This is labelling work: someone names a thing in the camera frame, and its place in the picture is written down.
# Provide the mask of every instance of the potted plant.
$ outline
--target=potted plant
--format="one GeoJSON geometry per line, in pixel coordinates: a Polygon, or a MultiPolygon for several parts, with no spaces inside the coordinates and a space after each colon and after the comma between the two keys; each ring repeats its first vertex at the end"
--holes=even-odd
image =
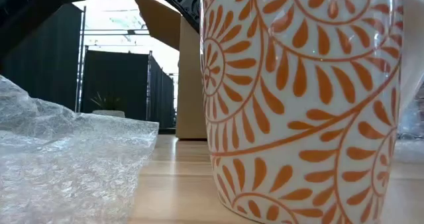
{"type": "Polygon", "coordinates": [[[113,95],[101,97],[99,92],[97,92],[97,96],[91,98],[91,101],[94,102],[97,106],[99,106],[99,109],[93,111],[93,114],[110,115],[114,117],[125,118],[124,111],[119,110],[121,98],[115,97],[113,95]]]}

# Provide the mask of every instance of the ceramic mug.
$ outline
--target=ceramic mug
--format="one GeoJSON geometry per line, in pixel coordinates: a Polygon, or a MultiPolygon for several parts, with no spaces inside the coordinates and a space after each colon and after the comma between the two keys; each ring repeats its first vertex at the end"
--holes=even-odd
{"type": "MultiPolygon", "coordinates": [[[[408,3],[422,15],[422,0],[408,3]]],[[[401,62],[403,0],[201,4],[204,112],[221,202],[261,223],[377,223],[399,107],[423,73],[423,19],[409,16],[415,44],[401,62]]]]}

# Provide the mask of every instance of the wooden surface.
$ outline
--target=wooden surface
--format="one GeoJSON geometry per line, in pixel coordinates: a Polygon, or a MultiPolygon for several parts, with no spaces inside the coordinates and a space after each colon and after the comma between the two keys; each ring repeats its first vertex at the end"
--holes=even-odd
{"type": "MultiPolygon", "coordinates": [[[[206,142],[158,138],[142,168],[130,224],[254,223],[218,200],[206,142]]],[[[424,165],[395,163],[382,224],[424,223],[424,165]]]]}

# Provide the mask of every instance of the plant pot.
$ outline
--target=plant pot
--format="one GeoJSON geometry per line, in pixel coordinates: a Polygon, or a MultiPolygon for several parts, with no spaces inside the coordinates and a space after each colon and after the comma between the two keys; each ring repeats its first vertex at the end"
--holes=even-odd
{"type": "Polygon", "coordinates": [[[113,116],[113,117],[125,118],[125,112],[124,111],[95,110],[95,111],[93,111],[93,114],[108,115],[108,116],[113,116]]]}

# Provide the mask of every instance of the cardboard flap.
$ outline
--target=cardboard flap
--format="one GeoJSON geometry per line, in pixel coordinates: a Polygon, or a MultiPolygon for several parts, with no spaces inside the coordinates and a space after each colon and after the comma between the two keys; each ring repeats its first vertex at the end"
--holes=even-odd
{"type": "Polygon", "coordinates": [[[181,15],[155,0],[135,0],[150,35],[180,50],[181,15]]]}

